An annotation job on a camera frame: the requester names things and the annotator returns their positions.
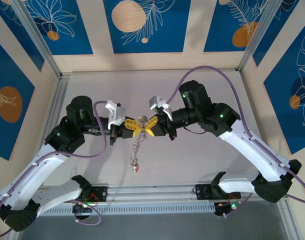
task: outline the blue poster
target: blue poster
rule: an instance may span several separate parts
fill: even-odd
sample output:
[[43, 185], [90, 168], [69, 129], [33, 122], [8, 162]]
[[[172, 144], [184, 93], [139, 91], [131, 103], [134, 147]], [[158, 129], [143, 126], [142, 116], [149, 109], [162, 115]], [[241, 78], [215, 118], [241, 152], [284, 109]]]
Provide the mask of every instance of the blue poster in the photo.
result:
[[26, 0], [24, 4], [53, 55], [93, 54], [76, 0]]
[[115, 54], [181, 53], [191, 0], [103, 0]]
[[45, 60], [26, 32], [8, 0], [0, 0], [0, 16], [17, 38], [22, 48], [29, 55], [37, 69], [41, 71]]
[[305, 148], [305, 27], [264, 81], [292, 154]]
[[253, 53], [253, 59], [257, 66], [261, 63], [268, 49], [273, 44], [277, 35], [283, 28], [284, 24], [288, 20], [289, 16], [293, 12], [299, 0], [283, 0], [277, 13], [272, 19], [268, 29], [263, 35], [258, 47]]
[[269, 0], [218, 0], [204, 52], [243, 51]]
[[0, 157], [9, 160], [32, 99], [34, 85], [0, 45]]

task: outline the cable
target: cable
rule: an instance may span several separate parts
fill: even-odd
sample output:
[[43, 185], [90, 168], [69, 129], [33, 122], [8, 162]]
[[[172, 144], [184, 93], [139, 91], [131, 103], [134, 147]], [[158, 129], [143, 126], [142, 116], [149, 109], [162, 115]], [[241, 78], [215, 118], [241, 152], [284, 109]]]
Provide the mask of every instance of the cable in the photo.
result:
[[[103, 138], [103, 147], [102, 147], [102, 150], [96, 154], [96, 155], [92, 155], [92, 156], [84, 156], [84, 155], [77, 155], [77, 154], [73, 154], [73, 153], [69, 153], [69, 152], [64, 152], [64, 151], [54, 151], [54, 152], [50, 152], [44, 156], [42, 156], [41, 158], [39, 158], [37, 161], [36, 161], [36, 164], [37, 165], [31, 165], [20, 177], [19, 179], [12, 185], [12, 187], [9, 189], [9, 191], [7, 192], [8, 196], [11, 196], [12, 192], [15, 190], [15, 188], [22, 182], [22, 180], [36, 167], [38, 166], [41, 162], [43, 162], [44, 160], [46, 160], [47, 158], [49, 158], [50, 156], [53, 156], [53, 155], [58, 155], [58, 154], [62, 154], [62, 155], [66, 155], [66, 156], [70, 156], [70, 157], [77, 157], [77, 158], [84, 158], [84, 159], [92, 159], [92, 158], [96, 158], [96, 157], [99, 157], [101, 156], [106, 148], [107, 148], [107, 140], [106, 140], [106, 135], [105, 135], [105, 129], [104, 129], [104, 126], [103, 126], [103, 123], [99, 117], [99, 114], [97, 112], [97, 105], [98, 104], [106, 104], [107, 101], [96, 101], [94, 104], [93, 104], [93, 112], [94, 112], [94, 115], [96, 117], [96, 120], [98, 122], [98, 125], [99, 125], [99, 128], [100, 128], [100, 131], [101, 131], [101, 135], [102, 135], [102, 138]], [[5, 203], [5, 201], [8, 199], [8, 196], [4, 196], [1, 201], [0, 201], [0, 208], [2, 207], [2, 205]], [[3, 237], [4, 235], [8, 234], [12, 229], [9, 229], [7, 232], [4, 232], [3, 234], [0, 235], [0, 237]]]
[[82, 224], [82, 225], [87, 225], [87, 226], [97, 226], [98, 224], [101, 223], [101, 221], [102, 221], [102, 216], [101, 216], [101, 214], [100, 214], [93, 206], [91, 206], [91, 205], [88, 204], [87, 202], [83, 202], [83, 201], [79, 201], [79, 200], [69, 200], [69, 201], [67, 201], [67, 203], [77, 203], [77, 204], [87, 205], [87, 206], [88, 206], [91, 210], [93, 210], [93, 211], [97, 214], [97, 216], [98, 216], [98, 222], [96, 222], [96, 223], [87, 223], [87, 222], [80, 221], [80, 220], [77, 218], [76, 214], [74, 214], [74, 219], [75, 219], [76, 223], [79, 223], [79, 224]]
[[[242, 108], [242, 105], [241, 105], [241, 102], [240, 102], [240, 99], [238, 97], [238, 94], [237, 94], [237, 91], [232, 83], [232, 81], [221, 71], [219, 70], [218, 68], [216, 67], [213, 67], [213, 66], [207, 66], [207, 65], [204, 65], [204, 66], [197, 66], [197, 67], [194, 67], [192, 69], [190, 69], [188, 72], [186, 72], [186, 74], [181, 78], [181, 80], [179, 81], [176, 89], [174, 90], [173, 94], [171, 95], [171, 97], [169, 98], [169, 100], [167, 101], [168, 104], [170, 104], [170, 102], [174, 99], [176, 93], [178, 92], [180, 86], [182, 85], [182, 83], [184, 82], [184, 80], [188, 77], [189, 74], [191, 74], [192, 72], [196, 71], [196, 70], [202, 70], [202, 69], [210, 69], [210, 70], [214, 70], [216, 71], [217, 73], [219, 73], [221, 76], [223, 76], [223, 78], [228, 82], [228, 84], [230, 85], [232, 91], [233, 91], [233, 94], [234, 94], [234, 97], [237, 101], [237, 105], [238, 105], [238, 108], [239, 108], [239, 112], [240, 112], [240, 116], [241, 116], [241, 122], [244, 126], [244, 129], [247, 133], [247, 135], [249, 136], [249, 138], [251, 139], [251, 141], [253, 141], [256, 145], [258, 145], [266, 154], [268, 154], [272, 159], [274, 159], [276, 161], [276, 163], [278, 163], [279, 165], [283, 166], [284, 164], [274, 155], [272, 154], [265, 146], [263, 146], [258, 140], [256, 139], [253, 139], [253, 135], [251, 134], [248, 126], [247, 126], [247, 123], [246, 123], [246, 119], [245, 119], [245, 115], [244, 115], [244, 112], [243, 112], [243, 108]], [[286, 166], [283, 166], [283, 169], [285, 171], [287, 171], [288, 173], [290, 173], [302, 186], [303, 188], [305, 189], [305, 183], [300, 179], [300, 177], [298, 177], [292, 170], [290, 170], [288, 167]], [[298, 197], [295, 197], [295, 196], [292, 196], [290, 194], [286, 194], [287, 197], [291, 198], [291, 199], [294, 199], [294, 200], [297, 200], [301, 203], [304, 203], [305, 204], [305, 200], [303, 199], [300, 199]]]
[[194, 132], [194, 131], [191, 131], [191, 130], [189, 130], [187, 127], [183, 127], [183, 129], [185, 129], [185, 130], [187, 130], [188, 132], [190, 132], [190, 133], [192, 133], [192, 134], [199, 134], [199, 135], [201, 135], [201, 134], [204, 134], [204, 133], [207, 133], [207, 131], [203, 131], [203, 132]]
[[249, 195], [245, 198], [245, 200], [242, 201], [241, 204], [239, 204], [239, 206], [238, 206], [236, 209], [234, 209], [234, 210], [232, 210], [231, 212], [228, 212], [227, 214], [223, 215], [223, 217], [224, 217], [224, 218], [227, 218], [227, 216], [229, 216], [229, 215], [231, 215], [232, 213], [236, 212], [237, 209], [240, 209], [241, 207], [243, 207], [243, 206], [247, 203], [247, 201], [251, 198], [252, 195], [253, 195], [252, 193], [249, 194]]

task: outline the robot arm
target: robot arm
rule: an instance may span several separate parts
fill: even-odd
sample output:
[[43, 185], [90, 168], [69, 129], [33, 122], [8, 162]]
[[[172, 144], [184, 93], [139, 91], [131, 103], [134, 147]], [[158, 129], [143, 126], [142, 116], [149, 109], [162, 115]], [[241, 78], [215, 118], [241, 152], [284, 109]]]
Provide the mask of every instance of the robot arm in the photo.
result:
[[[257, 193], [268, 202], [279, 201], [290, 189], [293, 178], [283, 167], [286, 166], [297, 174], [301, 163], [297, 160], [289, 161], [278, 155], [251, 131], [252, 138], [249, 138], [239, 114], [225, 103], [212, 103], [202, 84], [195, 80], [187, 81], [180, 86], [179, 92], [185, 108], [172, 112], [172, 119], [164, 113], [161, 104], [151, 104], [154, 102], [153, 99], [162, 102], [160, 97], [150, 100], [150, 108], [158, 113], [158, 123], [151, 128], [152, 132], [158, 136], [169, 134], [170, 139], [174, 140], [177, 137], [176, 129], [197, 123], [203, 130], [236, 148], [258, 169], [257, 172], [244, 174], [218, 173], [211, 183], [217, 199], [229, 193], [248, 192]], [[281, 164], [278, 164], [257, 142], [275, 155]]]
[[[112, 145], [118, 137], [131, 138], [132, 131], [122, 124], [126, 118], [125, 109], [111, 101], [108, 101], [106, 108], [110, 111], [109, 118], [100, 119], [105, 134], [110, 136], [110, 144]], [[67, 116], [51, 131], [34, 159], [11, 184], [0, 191], [0, 202], [7, 197], [0, 208], [0, 218], [16, 232], [30, 226], [48, 209], [69, 200], [84, 200], [91, 194], [91, 184], [80, 175], [74, 176], [60, 186], [38, 191], [47, 177], [69, 158], [68, 154], [75, 152], [85, 142], [84, 134], [102, 135], [93, 115], [93, 104], [89, 97], [74, 98], [66, 110]], [[53, 154], [41, 160], [43, 156], [58, 151], [62, 154]], [[25, 174], [32, 166], [34, 168], [31, 172]], [[19, 185], [9, 195], [8, 192], [18, 179], [21, 179]]]

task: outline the orange circle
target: orange circle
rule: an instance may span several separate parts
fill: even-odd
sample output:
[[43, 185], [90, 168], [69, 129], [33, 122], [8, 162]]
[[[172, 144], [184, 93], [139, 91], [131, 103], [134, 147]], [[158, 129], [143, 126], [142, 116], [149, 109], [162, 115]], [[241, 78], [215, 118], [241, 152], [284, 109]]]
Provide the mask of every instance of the orange circle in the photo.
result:
[[47, 32], [47, 37], [50, 39], [50, 40], [53, 40], [53, 41], [57, 41], [59, 40], [59, 34], [55, 31], [49, 31]]
[[289, 100], [289, 105], [294, 110], [299, 108], [300, 104], [301, 104], [301, 100], [300, 100], [299, 96], [297, 96], [297, 95], [293, 95]]
[[237, 48], [247, 47], [255, 29], [257, 28], [258, 22], [253, 21], [240, 27], [232, 37], [232, 44]]
[[23, 101], [21, 94], [12, 86], [0, 89], [0, 116], [6, 122], [14, 124], [22, 114]]

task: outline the metal chain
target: metal chain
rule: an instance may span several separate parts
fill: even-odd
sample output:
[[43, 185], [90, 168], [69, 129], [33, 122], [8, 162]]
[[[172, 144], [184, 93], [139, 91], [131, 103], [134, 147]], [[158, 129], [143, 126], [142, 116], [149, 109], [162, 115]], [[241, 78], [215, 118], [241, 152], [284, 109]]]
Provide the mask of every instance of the metal chain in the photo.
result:
[[133, 145], [132, 145], [132, 151], [133, 154], [130, 157], [130, 165], [131, 165], [131, 169], [136, 173], [139, 169], [139, 165], [138, 165], [138, 157], [137, 157], [137, 153], [139, 151], [140, 145], [141, 143], [147, 139], [147, 135], [145, 132], [145, 127], [146, 124], [148, 123], [148, 118], [145, 115], [142, 115], [138, 118], [138, 122], [140, 124], [140, 126], [142, 127], [141, 132], [138, 134], [137, 139], [134, 141]]

